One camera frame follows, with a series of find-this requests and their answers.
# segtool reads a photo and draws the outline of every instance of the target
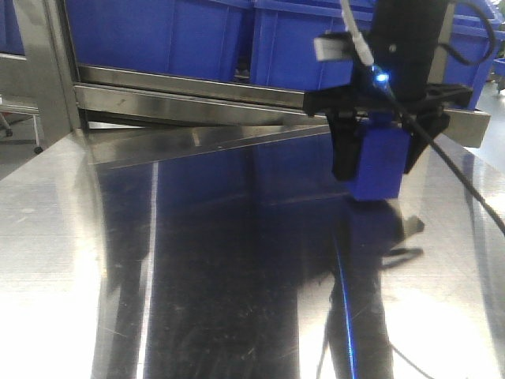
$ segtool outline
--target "black cylinder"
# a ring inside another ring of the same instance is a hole
[[[368,35],[376,64],[400,101],[425,96],[448,0],[378,0]]]

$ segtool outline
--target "white cable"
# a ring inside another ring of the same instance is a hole
[[[373,66],[373,55],[370,47],[366,43],[360,30],[357,28],[356,21],[354,20],[353,11],[350,8],[349,0],[340,0],[342,7],[342,19],[346,25],[347,30],[353,38],[354,47],[360,61],[367,67]]]

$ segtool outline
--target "stainless steel table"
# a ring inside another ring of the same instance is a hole
[[[505,176],[439,142],[505,216]],[[492,221],[433,152],[366,204],[329,154],[324,128],[59,141],[0,182],[1,377],[505,377]]]

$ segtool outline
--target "metal frame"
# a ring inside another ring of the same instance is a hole
[[[86,111],[125,122],[141,119],[234,126],[326,123],[323,118],[304,115],[300,91],[78,66],[65,0],[14,0],[14,5],[26,58],[0,54],[0,111],[40,114],[47,144],[86,126]],[[432,72],[440,75],[441,68],[434,66]],[[451,137],[478,146],[481,126],[487,125],[489,115],[449,112],[458,116],[449,128]],[[471,138],[468,125],[480,126],[470,133]]]

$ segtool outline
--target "blue storage crate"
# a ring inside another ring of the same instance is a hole
[[[249,0],[67,0],[77,60],[230,81]]]
[[[249,9],[244,15],[240,31],[239,57],[250,63],[253,53],[254,37],[254,8]]]
[[[488,5],[490,12],[493,8],[493,5]],[[503,18],[498,13],[493,13],[493,15],[494,18],[489,21],[493,28],[498,28],[502,24]],[[467,107],[470,110],[475,109],[492,68],[493,59],[498,53],[500,42],[505,40],[504,32],[495,31],[495,35],[497,44],[493,54],[478,66],[465,66],[450,55],[447,57],[443,81],[444,83],[464,84],[473,88],[472,99]],[[475,61],[481,58],[488,49],[488,35],[476,17],[456,16],[451,34],[451,45],[460,51],[465,58]]]
[[[13,0],[0,0],[0,52],[24,54]]]
[[[313,40],[323,32],[343,32],[338,5],[327,2],[257,0],[251,83],[314,90],[347,84],[351,62],[318,62]],[[354,12],[369,29],[372,13]]]

